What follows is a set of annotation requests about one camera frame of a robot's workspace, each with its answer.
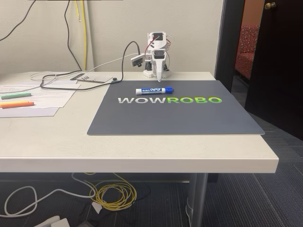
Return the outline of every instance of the door frame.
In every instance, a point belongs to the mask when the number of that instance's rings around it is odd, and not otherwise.
[[[235,62],[240,38],[245,0],[224,0],[217,62],[214,77],[229,92],[232,91],[232,80],[235,75]]]

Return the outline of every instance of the yellow cable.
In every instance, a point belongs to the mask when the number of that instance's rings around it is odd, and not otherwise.
[[[118,181],[120,181],[120,183],[106,184],[106,185],[100,187],[99,189],[97,189],[99,184],[111,182],[113,180],[99,182],[96,185],[92,184],[91,182],[85,181],[85,182],[89,183],[96,191],[96,196],[95,196],[95,198],[92,198],[92,200],[95,201],[96,203],[99,203],[103,208],[105,208],[107,210],[117,211],[117,210],[127,209],[137,199],[137,191],[125,179],[123,179],[122,177],[120,177],[119,175],[117,175],[115,173],[113,173],[113,174],[121,179],[121,180],[118,180]],[[110,188],[116,189],[122,194],[121,198],[118,201],[106,202],[103,200],[104,194]]]
[[[77,16],[78,16],[79,22],[81,22],[81,21],[80,21],[80,15],[79,15],[78,4],[77,4],[77,1],[76,1],[76,0],[75,0],[75,6],[76,6]]]
[[[82,21],[83,21],[83,27],[84,27],[84,48],[85,48],[85,53],[84,53],[84,70],[86,70],[86,26],[85,26],[85,17],[84,17],[84,5],[83,5],[83,0],[81,0],[81,9],[82,9]]]

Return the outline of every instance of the green marker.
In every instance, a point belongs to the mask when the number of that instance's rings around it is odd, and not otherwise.
[[[1,99],[20,98],[20,97],[27,97],[27,96],[32,96],[32,94],[30,92],[10,94],[10,95],[1,96]]]

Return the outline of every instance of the dry erase marker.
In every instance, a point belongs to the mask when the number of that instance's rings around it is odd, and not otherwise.
[[[28,102],[28,103],[15,103],[15,104],[4,104],[1,105],[2,109],[6,108],[13,108],[13,107],[22,107],[22,106],[31,106],[34,105],[34,102]]]
[[[172,87],[164,87],[164,88],[141,88],[136,89],[136,95],[147,95],[147,94],[172,94],[174,89]]]
[[[17,94],[3,95],[3,96],[1,96],[1,99],[20,98],[20,97],[27,97],[27,96],[32,96],[32,94],[30,92],[23,92],[23,93],[17,93]]]

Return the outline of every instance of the door knob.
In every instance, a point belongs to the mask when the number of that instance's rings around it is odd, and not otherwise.
[[[269,9],[272,9],[272,8],[275,8],[276,7],[276,3],[275,2],[272,2],[272,3],[267,3],[264,7],[265,10],[269,10]]]

